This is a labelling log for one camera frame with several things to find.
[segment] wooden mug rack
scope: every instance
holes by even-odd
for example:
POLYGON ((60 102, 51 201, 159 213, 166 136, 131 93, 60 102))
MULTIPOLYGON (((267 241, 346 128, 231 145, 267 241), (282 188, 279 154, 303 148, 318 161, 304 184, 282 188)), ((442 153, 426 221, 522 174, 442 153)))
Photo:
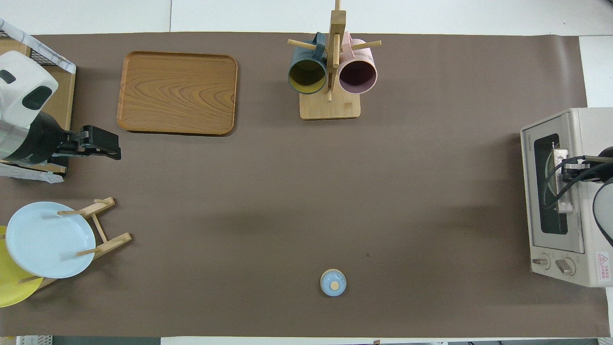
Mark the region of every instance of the wooden mug rack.
MULTIPOLYGON (((345 33, 347 11, 340 9, 340 0, 335 0, 335 7, 330 16, 330 31, 326 44, 327 86, 312 95, 299 95, 300 117, 304 120, 326 120, 332 118, 356 118, 360 116, 360 95, 344 91, 338 83, 340 65, 341 38, 345 33)), ((314 44, 288 39, 287 44, 297 47, 315 49, 314 44)), ((379 47, 381 41, 366 42, 351 46, 351 50, 379 47)))

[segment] white floor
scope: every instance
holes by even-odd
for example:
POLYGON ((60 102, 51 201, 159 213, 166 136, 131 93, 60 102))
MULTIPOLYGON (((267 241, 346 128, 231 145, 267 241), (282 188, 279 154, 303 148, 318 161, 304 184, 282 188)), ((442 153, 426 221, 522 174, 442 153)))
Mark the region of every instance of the white floor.
MULTIPOLYGON (((0 0, 0 18, 29 34, 312 33, 328 31, 333 3, 333 0, 0 0)), ((607 0, 346 0, 341 8, 348 11, 347 29, 357 33, 582 36, 588 106, 613 107, 613 4, 607 0)), ((613 329, 613 288, 607 289, 607 296, 613 329)), ((181 337, 164 338, 162 343, 323 345, 364 344, 376 339, 181 337)), ((434 340, 388 338, 381 342, 434 340)))

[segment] handle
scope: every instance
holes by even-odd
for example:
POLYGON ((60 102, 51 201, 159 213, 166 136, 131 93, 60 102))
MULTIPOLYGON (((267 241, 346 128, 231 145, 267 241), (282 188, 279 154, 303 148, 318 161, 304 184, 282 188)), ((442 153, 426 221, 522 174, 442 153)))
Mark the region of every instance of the handle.
POLYGON ((326 52, 326 35, 323 33, 316 33, 313 39, 313 44, 317 47, 313 50, 313 59, 320 60, 326 52))
POLYGON ((343 35, 342 47, 343 47, 343 54, 349 55, 349 58, 346 58, 346 60, 353 59, 356 57, 356 54, 354 54, 353 49, 351 49, 351 34, 349 34, 349 31, 345 31, 343 35))

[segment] warning label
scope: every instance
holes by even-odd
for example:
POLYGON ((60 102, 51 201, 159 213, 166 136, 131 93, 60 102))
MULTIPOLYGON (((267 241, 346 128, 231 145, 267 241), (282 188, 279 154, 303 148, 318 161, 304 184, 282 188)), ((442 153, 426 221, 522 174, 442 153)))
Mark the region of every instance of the warning label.
POLYGON ((598 281, 608 282, 611 280, 611 270, 609 264, 609 253, 598 252, 596 253, 596 260, 598 262, 598 281))

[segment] wooden tray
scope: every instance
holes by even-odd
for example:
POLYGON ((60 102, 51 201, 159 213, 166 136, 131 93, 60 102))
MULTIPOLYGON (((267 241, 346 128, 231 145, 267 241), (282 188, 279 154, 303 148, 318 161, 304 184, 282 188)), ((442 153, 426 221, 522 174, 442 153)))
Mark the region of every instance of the wooden tray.
POLYGON ((224 135, 234 126, 236 79, 227 55, 132 52, 117 122, 128 131, 224 135))

